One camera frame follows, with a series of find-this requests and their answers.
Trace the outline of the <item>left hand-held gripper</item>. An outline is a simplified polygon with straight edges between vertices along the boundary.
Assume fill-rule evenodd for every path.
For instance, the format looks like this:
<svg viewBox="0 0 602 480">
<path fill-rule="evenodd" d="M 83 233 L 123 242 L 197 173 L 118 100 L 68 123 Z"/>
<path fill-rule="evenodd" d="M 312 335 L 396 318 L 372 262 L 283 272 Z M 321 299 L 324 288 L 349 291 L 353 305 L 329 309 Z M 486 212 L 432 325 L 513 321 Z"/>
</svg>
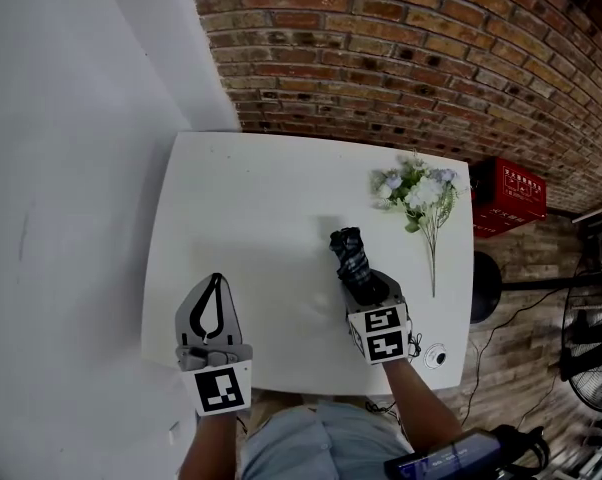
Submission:
<svg viewBox="0 0 602 480">
<path fill-rule="evenodd" d="M 198 416 L 251 406 L 252 358 L 242 333 L 227 279 L 213 273 L 186 295 L 175 315 L 181 379 Z M 185 347 L 194 344 L 228 345 Z"/>
</svg>

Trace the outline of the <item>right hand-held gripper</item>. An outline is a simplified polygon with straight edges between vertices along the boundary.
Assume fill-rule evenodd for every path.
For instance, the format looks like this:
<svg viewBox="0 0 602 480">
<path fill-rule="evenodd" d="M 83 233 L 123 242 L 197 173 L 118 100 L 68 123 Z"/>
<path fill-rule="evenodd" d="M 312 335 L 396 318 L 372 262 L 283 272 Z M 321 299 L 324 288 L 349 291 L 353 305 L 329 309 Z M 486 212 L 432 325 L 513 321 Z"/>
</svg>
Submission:
<svg viewBox="0 0 602 480">
<path fill-rule="evenodd" d="M 359 302 L 359 289 L 345 282 L 340 285 L 352 340 L 369 365 L 406 359 L 409 318 L 401 287 L 376 269 L 371 270 L 371 281 L 373 303 L 379 308 L 365 311 Z"/>
</svg>

